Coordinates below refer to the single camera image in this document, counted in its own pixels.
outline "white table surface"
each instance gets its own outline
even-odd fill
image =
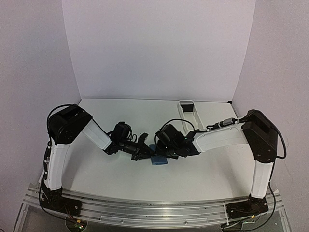
[[[197,101],[195,105],[204,126],[236,117],[228,103]],[[148,133],[148,145],[154,143],[155,132],[165,122],[180,117],[177,101],[82,99],[80,106],[105,131],[125,121],[133,133]],[[173,125],[183,132],[181,122]],[[104,197],[177,202],[221,200],[250,193],[254,160],[247,144],[168,162],[152,166],[150,159],[132,161],[124,152],[109,156],[80,134],[66,157],[63,187]]]

